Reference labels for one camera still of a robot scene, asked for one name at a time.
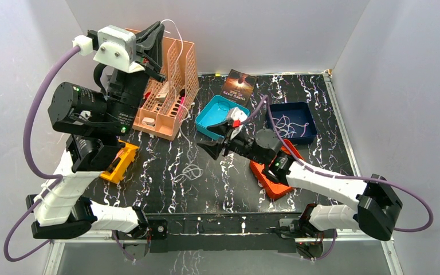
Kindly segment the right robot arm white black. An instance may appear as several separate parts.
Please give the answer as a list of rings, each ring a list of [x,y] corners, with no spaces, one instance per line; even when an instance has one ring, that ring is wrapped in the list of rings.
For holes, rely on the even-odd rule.
[[[352,179],[302,162],[271,129],[261,129],[253,137],[240,131],[237,121],[210,127],[217,140],[198,146],[214,160],[229,152],[263,165],[262,174],[273,183],[309,190],[332,198],[337,205],[308,204],[298,221],[281,225],[273,232],[284,238],[315,237],[330,229],[361,230],[380,241],[392,237],[402,202],[391,186],[374,175]]]

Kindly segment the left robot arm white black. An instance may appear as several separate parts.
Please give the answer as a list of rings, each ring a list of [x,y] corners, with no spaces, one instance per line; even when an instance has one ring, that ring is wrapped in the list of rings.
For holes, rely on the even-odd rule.
[[[116,26],[89,30],[73,40],[73,48],[56,65],[60,69],[75,54],[94,54],[98,91],[62,82],[48,107],[52,128],[69,135],[59,165],[45,177],[39,194],[29,195],[33,237],[72,239],[90,230],[122,232],[134,239],[148,234],[149,222],[140,207],[102,205],[84,197],[92,181],[108,170],[125,143],[150,79],[164,81],[164,25],[155,22],[133,33]],[[113,73],[102,86],[104,68]]]

